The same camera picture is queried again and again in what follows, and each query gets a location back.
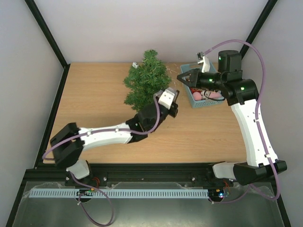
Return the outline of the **small green christmas tree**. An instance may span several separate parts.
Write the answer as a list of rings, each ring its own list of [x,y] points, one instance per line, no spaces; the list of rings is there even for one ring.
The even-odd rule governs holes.
[[[140,111],[147,104],[153,103],[153,95],[165,90],[171,83],[165,64],[158,59],[158,52],[146,50],[142,63],[138,67],[131,66],[124,85],[130,89],[124,103],[135,111]]]

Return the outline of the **light blue plastic basket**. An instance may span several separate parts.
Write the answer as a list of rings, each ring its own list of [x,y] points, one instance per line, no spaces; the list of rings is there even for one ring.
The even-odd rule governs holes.
[[[225,100],[221,96],[220,91],[217,93],[211,93],[210,91],[207,91],[206,97],[204,96],[205,91],[202,89],[189,88],[185,86],[185,91],[192,108],[217,105],[223,103],[223,101]]]

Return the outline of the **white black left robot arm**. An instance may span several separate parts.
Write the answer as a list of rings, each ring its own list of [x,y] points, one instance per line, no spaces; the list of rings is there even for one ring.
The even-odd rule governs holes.
[[[55,165],[81,180],[91,174],[87,160],[81,160],[83,151],[111,144],[139,142],[154,132],[167,116],[176,117],[179,90],[167,88],[153,96],[154,102],[146,105],[124,123],[103,128],[83,128],[71,122],[50,140]]]

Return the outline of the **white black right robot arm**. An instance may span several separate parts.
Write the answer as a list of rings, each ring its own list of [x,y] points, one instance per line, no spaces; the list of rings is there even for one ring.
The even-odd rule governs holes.
[[[236,50],[220,51],[217,72],[211,69],[203,52],[197,57],[200,67],[182,72],[177,79],[189,88],[219,91],[238,121],[246,148],[246,162],[214,164],[206,174],[207,181],[217,185],[223,178],[229,178],[248,185],[285,171],[287,164],[274,152],[261,111],[256,108],[257,86],[253,80],[242,77],[241,54]]]

